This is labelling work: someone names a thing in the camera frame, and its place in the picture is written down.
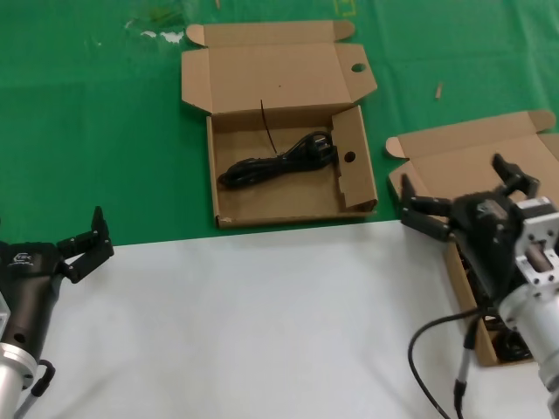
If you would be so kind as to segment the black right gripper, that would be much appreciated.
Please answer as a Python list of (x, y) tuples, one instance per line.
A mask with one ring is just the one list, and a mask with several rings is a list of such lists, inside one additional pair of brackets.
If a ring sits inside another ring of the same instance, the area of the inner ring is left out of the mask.
[(438, 241), (447, 241), (452, 226), (459, 247), (486, 287), (493, 301), (503, 300), (514, 282), (514, 247), (521, 235), (521, 219), (515, 191), (527, 199), (536, 197), (540, 182), (501, 154), (492, 159), (493, 170), (501, 179), (494, 191), (463, 195), (453, 201), (418, 196), (409, 176), (401, 176), (401, 222)]

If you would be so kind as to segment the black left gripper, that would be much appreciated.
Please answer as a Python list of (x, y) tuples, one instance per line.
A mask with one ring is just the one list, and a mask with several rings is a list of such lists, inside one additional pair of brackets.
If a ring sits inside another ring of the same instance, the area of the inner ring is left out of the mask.
[(39, 357), (45, 345), (63, 277), (73, 284), (114, 255), (101, 206), (88, 232), (55, 244), (1, 243), (1, 294), (10, 317), (1, 341)]

